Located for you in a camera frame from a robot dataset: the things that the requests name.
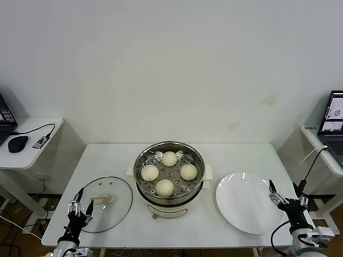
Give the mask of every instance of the wall stain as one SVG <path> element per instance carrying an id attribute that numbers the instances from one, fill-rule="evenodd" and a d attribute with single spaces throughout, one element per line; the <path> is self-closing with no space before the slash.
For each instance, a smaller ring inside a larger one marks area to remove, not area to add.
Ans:
<path id="1" fill-rule="evenodd" d="M 241 126 L 240 122 L 233 122 L 229 125 L 229 130 L 236 130 Z"/>
<path id="2" fill-rule="evenodd" d="M 271 94 L 265 98 L 263 98 L 260 103 L 261 104 L 265 104 L 265 105 L 269 105 L 269 106 L 273 106 L 278 99 L 278 95 L 277 94 Z"/>

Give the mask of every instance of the black mouse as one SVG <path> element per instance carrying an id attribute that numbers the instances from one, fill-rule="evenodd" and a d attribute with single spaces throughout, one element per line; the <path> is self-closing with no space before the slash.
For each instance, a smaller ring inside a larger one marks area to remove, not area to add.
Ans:
<path id="1" fill-rule="evenodd" d="M 21 135 L 20 137 L 12 138 L 9 141 L 9 152 L 10 153 L 20 152 L 25 147 L 27 140 L 28 140 L 28 136 L 26 135 Z"/>

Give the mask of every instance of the steamer basket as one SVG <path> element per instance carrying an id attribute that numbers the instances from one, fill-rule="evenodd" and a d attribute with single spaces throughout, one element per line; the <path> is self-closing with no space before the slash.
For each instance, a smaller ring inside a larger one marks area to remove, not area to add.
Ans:
<path id="1" fill-rule="evenodd" d="M 165 152 L 175 152 L 177 163 L 172 167 L 162 164 L 161 158 Z M 144 181 L 140 175 L 145 165 L 154 165 L 159 169 L 156 180 Z M 186 181 L 180 175 L 180 169 L 185 164 L 193 164 L 198 175 L 194 180 Z M 133 174 L 139 193 L 151 203 L 162 207 L 176 207 L 183 205 L 196 197 L 203 186 L 205 163 L 200 153 L 185 143 L 165 141 L 149 146 L 136 159 Z M 156 194 L 155 186 L 158 181 L 169 179 L 174 184 L 174 193 L 169 198 L 162 198 Z"/>

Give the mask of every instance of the white side table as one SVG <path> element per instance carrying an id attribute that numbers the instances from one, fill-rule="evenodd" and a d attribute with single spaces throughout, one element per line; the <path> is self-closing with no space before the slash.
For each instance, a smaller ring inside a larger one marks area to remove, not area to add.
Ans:
<path id="1" fill-rule="evenodd" d="M 18 127 L 16 130 L 19 132 L 25 132 L 35 129 L 47 123 L 54 123 L 55 129 L 50 135 L 50 139 L 43 145 L 41 149 L 32 148 L 32 146 L 44 135 L 48 134 L 52 126 L 43 127 L 37 131 L 27 134 L 29 140 L 26 143 L 25 148 L 19 153 L 10 153 L 8 151 L 8 142 L 18 135 L 12 135 L 0 146 L 0 186 L 9 192 L 12 196 L 23 203 L 27 208 L 29 208 L 33 213 L 27 224 L 34 224 L 38 218 L 51 218 L 53 215 L 52 211 L 47 213 L 46 210 L 42 208 L 47 202 L 47 198 L 41 199 L 39 203 L 34 201 L 26 192 L 21 188 L 20 185 L 16 183 L 7 172 L 1 170 L 27 170 L 29 169 L 44 151 L 51 138 L 56 134 L 58 129 L 63 123 L 63 119 L 60 117 L 25 117 L 17 118 Z M 33 229 L 32 226 L 27 227 L 28 231 Z"/>
<path id="2" fill-rule="evenodd" d="M 300 129 L 314 148 L 324 145 L 317 136 L 319 126 L 305 124 L 302 125 Z M 331 155 L 329 151 L 323 151 L 320 154 L 320 157 L 323 159 L 324 163 L 327 165 L 327 167 L 334 175 L 338 177 L 343 176 L 342 166 L 339 165 L 339 163 L 336 161 L 336 159 Z M 335 210 L 338 206 L 340 206 L 343 203 L 343 190 L 335 197 L 333 197 L 330 201 L 328 201 L 326 204 L 324 204 L 321 199 L 314 199 L 314 202 L 318 207 L 318 210 L 310 211 L 311 218 L 313 220 L 325 220 L 326 224 L 332 229 L 335 235 L 339 235 L 340 231 L 336 226 L 333 218 L 331 217 L 330 212 Z"/>

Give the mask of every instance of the white table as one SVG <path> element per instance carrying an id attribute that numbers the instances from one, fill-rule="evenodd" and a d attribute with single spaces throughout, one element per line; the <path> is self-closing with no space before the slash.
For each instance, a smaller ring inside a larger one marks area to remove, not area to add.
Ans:
<path id="1" fill-rule="evenodd" d="M 319 126 L 305 124 L 302 125 L 300 129 L 314 148 L 321 147 L 324 145 L 317 136 Z M 342 166 L 339 165 L 339 163 L 336 161 L 336 159 L 332 156 L 332 154 L 329 151 L 323 151 L 320 154 L 320 157 L 334 175 L 338 177 L 343 176 Z M 339 235 L 340 231 L 336 226 L 333 218 L 331 217 L 330 212 L 335 210 L 338 206 L 340 206 L 343 203 L 343 190 L 339 194 L 335 195 L 335 197 L 333 197 L 326 204 L 324 204 L 321 199 L 314 199 L 314 202 L 318 207 L 318 210 L 310 211 L 311 218 L 313 220 L 325 220 L 326 224 L 332 229 L 335 235 Z"/>
<path id="2" fill-rule="evenodd" d="M 80 235 L 80 245 L 92 248 L 239 248 L 271 247 L 270 234 L 251 235 L 229 224 L 219 212 L 215 190 L 220 179 L 233 172 L 254 172 L 272 179 L 285 197 L 295 198 L 292 182 L 269 143 L 191 144 L 212 164 L 213 181 L 202 190 L 184 216 L 175 219 L 152 218 L 137 191 L 135 180 L 125 175 L 130 163 L 149 145 L 88 145 L 42 238 L 42 244 L 56 246 L 68 224 L 68 204 L 79 189 L 94 179 L 118 176 L 133 192 L 132 207 L 116 227 L 102 233 Z M 290 246 L 289 225 L 274 238 L 277 246 Z"/>
<path id="3" fill-rule="evenodd" d="M 55 129 L 50 135 L 50 139 L 43 145 L 41 149 L 32 148 L 32 146 L 42 137 L 47 135 L 51 129 L 52 125 L 40 128 L 37 131 L 25 134 L 29 136 L 29 140 L 26 143 L 25 148 L 18 153 L 10 153 L 8 151 L 8 142 L 20 135 L 11 135 L 5 140 L 5 142 L 0 146 L 0 186 L 4 188 L 7 192 L 13 195 L 21 203 L 23 203 L 27 208 L 29 208 L 33 214 L 28 220 L 28 224 L 34 224 L 38 218 L 45 218 L 47 211 L 42 208 L 47 202 L 47 199 L 41 199 L 39 203 L 34 201 L 26 192 L 18 185 L 9 175 L 8 172 L 3 170 L 27 170 L 29 169 L 44 151 L 51 138 L 56 134 L 58 129 L 63 123 L 63 119 L 60 117 L 19 117 L 16 118 L 18 127 L 16 130 L 18 132 L 26 132 L 42 126 L 47 123 L 54 123 Z M 31 231 L 33 227 L 27 227 L 27 230 Z"/>

